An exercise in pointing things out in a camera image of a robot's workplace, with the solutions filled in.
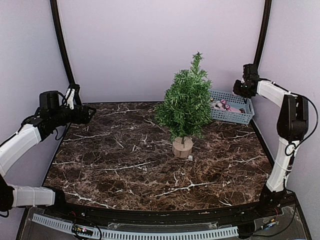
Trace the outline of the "small green christmas tree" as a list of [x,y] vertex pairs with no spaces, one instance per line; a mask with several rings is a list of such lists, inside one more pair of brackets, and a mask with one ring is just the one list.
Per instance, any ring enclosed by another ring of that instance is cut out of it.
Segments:
[[193,148],[192,137],[202,137],[202,129],[211,117],[211,81],[201,68],[203,56],[192,56],[189,69],[174,75],[173,83],[165,91],[164,101],[155,108],[155,119],[169,128],[172,152],[175,157],[188,157]]

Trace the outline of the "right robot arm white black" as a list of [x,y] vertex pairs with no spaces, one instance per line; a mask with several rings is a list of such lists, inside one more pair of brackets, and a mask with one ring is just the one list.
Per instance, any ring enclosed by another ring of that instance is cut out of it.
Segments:
[[300,144],[309,128],[309,100],[292,93],[273,81],[261,78],[255,64],[245,64],[241,80],[236,80],[233,93],[252,98],[262,96],[280,108],[277,120],[279,146],[270,177],[264,184],[255,213],[266,217],[286,195],[286,183]]

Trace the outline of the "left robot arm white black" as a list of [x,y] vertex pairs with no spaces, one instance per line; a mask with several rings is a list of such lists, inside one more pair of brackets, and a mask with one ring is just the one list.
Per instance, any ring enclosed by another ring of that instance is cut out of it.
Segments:
[[88,124],[96,109],[75,104],[80,86],[70,84],[66,94],[57,90],[39,95],[39,107],[25,118],[20,128],[0,145],[0,212],[8,217],[9,210],[19,207],[50,206],[60,218],[71,213],[63,190],[55,187],[32,187],[8,184],[4,177],[9,169],[31,148],[43,142],[68,124]]

